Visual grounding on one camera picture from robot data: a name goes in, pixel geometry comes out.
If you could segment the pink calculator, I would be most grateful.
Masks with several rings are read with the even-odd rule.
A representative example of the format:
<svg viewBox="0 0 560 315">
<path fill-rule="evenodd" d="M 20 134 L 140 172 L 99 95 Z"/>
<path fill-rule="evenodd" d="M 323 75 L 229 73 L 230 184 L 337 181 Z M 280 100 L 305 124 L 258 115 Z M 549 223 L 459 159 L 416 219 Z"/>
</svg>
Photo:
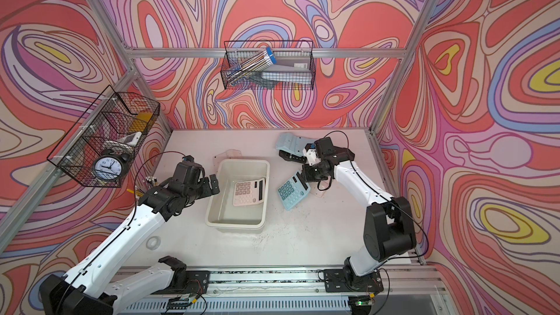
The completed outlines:
<svg viewBox="0 0 560 315">
<path fill-rule="evenodd" d="M 220 163 L 227 159 L 239 159 L 243 157 L 240 150 L 230 149 L 213 157 L 214 170 L 218 172 Z"/>
</svg>

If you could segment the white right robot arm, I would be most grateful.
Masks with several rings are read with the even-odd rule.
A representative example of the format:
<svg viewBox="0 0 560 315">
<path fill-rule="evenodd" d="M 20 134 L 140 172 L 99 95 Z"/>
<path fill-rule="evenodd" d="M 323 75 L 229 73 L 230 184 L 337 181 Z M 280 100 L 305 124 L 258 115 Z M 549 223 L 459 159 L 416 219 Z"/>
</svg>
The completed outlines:
<svg viewBox="0 0 560 315">
<path fill-rule="evenodd" d="M 304 182 L 334 180 L 365 207 L 363 246 L 345 260 L 339 276 L 326 271 L 325 281 L 343 290 L 379 291 L 379 268 L 417 247 L 410 203 L 374 183 L 356 164 L 355 154 L 335 146 L 329 136 L 307 144 L 303 155 Z"/>
</svg>

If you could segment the white plastic storage box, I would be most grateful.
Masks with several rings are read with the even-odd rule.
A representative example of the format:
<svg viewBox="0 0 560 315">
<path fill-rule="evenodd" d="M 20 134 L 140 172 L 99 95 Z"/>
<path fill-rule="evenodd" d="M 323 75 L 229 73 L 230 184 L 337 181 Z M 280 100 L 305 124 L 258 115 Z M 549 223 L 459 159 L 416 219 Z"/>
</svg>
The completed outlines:
<svg viewBox="0 0 560 315">
<path fill-rule="evenodd" d="M 222 233 L 260 233 L 268 204 L 268 161 L 225 159 L 217 179 L 220 192 L 210 198 L 206 224 Z"/>
</svg>

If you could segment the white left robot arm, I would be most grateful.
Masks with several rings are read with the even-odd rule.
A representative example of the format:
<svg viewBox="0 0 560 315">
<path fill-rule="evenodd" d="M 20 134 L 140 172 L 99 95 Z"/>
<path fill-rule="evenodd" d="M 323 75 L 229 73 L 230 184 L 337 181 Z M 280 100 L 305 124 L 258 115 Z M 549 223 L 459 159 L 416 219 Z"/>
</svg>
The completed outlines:
<svg viewBox="0 0 560 315">
<path fill-rule="evenodd" d="M 46 314 L 119 314 L 161 290 L 188 291 L 186 265 L 171 256 L 121 281 L 113 281 L 125 261 L 159 227 L 195 201 L 220 192 L 214 174 L 186 156 L 174 175 L 150 188 L 123 223 L 93 252 L 64 275 L 50 275 L 39 286 Z"/>
</svg>

